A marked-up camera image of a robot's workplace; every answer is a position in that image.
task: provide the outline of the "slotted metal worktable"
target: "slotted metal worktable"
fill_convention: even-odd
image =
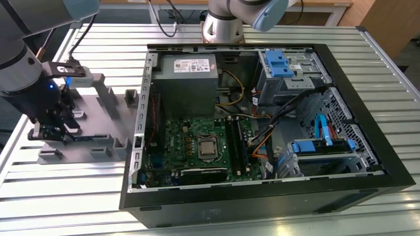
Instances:
[[[69,30],[55,60],[65,60],[84,29]],[[199,25],[183,26],[176,37],[167,38],[156,25],[97,24],[75,57],[93,73],[104,73],[105,84],[123,92],[140,85],[148,43],[200,43],[200,38]],[[355,28],[276,27],[259,33],[245,27],[245,38],[249,43],[329,46],[405,167],[420,182],[419,92],[369,35]],[[420,235],[420,185],[335,214],[145,230],[129,213],[119,211],[124,162],[37,165],[43,142],[27,140],[31,127],[23,117],[0,156],[0,235]]]

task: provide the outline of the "metal bracket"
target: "metal bracket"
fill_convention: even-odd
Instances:
[[[312,90],[315,89],[312,80],[309,78],[284,78],[284,83],[288,90]]]
[[[47,61],[41,64],[41,67],[44,79],[85,76],[84,68],[76,62],[63,63]]]

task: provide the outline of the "blue plastic latch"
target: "blue plastic latch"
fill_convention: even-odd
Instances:
[[[348,144],[348,147],[352,151],[356,150],[356,143],[352,139],[347,140],[347,144]]]
[[[323,128],[323,136],[320,133],[320,124]],[[327,145],[331,146],[333,144],[331,137],[329,137],[329,129],[327,124],[327,117],[324,114],[317,114],[315,118],[315,138],[324,138],[327,141]]]
[[[297,143],[292,143],[292,149],[295,153],[300,152]]]
[[[299,141],[297,145],[299,145],[301,152],[315,152],[316,151],[312,141]]]
[[[293,77],[295,72],[289,70],[289,61],[281,51],[265,51],[265,61],[272,77]]]

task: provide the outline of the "gray 3d-printed holder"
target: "gray 3d-printed holder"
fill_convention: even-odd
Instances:
[[[77,136],[95,136],[89,142],[45,141],[39,153],[39,164],[92,163],[124,161],[131,154],[139,95],[127,90],[115,95],[104,85],[104,75],[93,74],[97,95],[80,95],[72,89],[76,108],[75,119],[80,129],[69,132]]]

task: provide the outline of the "green circuit board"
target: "green circuit board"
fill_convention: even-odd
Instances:
[[[243,136],[252,136],[251,121],[248,118],[240,121]],[[165,126],[165,152],[163,156],[163,169],[188,169],[188,168],[227,168],[228,179],[225,182],[249,181],[261,179],[259,160],[249,165],[249,171],[240,176],[232,173],[231,158],[225,134],[224,119],[184,119],[167,120]],[[203,138],[216,140],[217,158],[205,161],[200,159],[199,142]],[[160,186],[172,186],[168,176],[157,180]]]

